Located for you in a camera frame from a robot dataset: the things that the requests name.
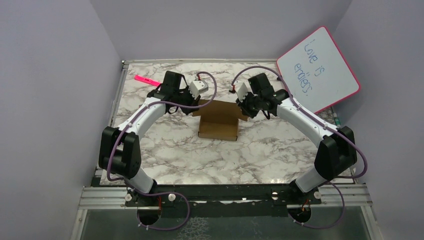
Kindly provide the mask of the brown cardboard box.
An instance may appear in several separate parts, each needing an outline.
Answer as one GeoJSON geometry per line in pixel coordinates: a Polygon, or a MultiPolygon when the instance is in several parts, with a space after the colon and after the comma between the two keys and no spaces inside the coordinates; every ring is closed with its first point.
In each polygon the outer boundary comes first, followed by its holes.
{"type": "Polygon", "coordinates": [[[236,103],[220,100],[213,100],[192,116],[200,117],[198,137],[232,142],[238,139],[239,121],[248,120],[236,103]]]}

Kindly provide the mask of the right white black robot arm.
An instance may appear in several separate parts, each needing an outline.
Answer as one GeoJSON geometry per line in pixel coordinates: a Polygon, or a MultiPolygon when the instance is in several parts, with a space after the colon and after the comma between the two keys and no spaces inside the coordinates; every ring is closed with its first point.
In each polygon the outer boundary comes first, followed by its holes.
{"type": "Polygon", "coordinates": [[[311,190],[337,178],[357,162],[354,133],[349,127],[338,128],[302,107],[285,89],[274,90],[266,74],[253,76],[248,83],[235,81],[232,91],[237,94],[236,104],[243,115],[254,118],[262,112],[266,118],[279,117],[317,147],[313,166],[290,183],[288,196],[292,202],[302,203],[311,190]]]}

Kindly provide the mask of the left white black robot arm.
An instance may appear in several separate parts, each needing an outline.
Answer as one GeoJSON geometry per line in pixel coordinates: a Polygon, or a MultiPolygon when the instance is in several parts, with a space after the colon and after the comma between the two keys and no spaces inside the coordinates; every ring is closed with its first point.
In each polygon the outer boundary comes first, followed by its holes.
{"type": "Polygon", "coordinates": [[[185,114],[196,111],[201,93],[208,90],[207,83],[199,77],[180,87],[185,81],[181,73],[167,71],[159,86],[150,91],[141,107],[117,127],[107,126],[101,135],[98,165],[106,171],[110,182],[126,181],[137,189],[138,199],[144,205],[157,200],[155,180],[141,168],[140,139],[147,130],[170,109],[181,109],[185,114]]]}

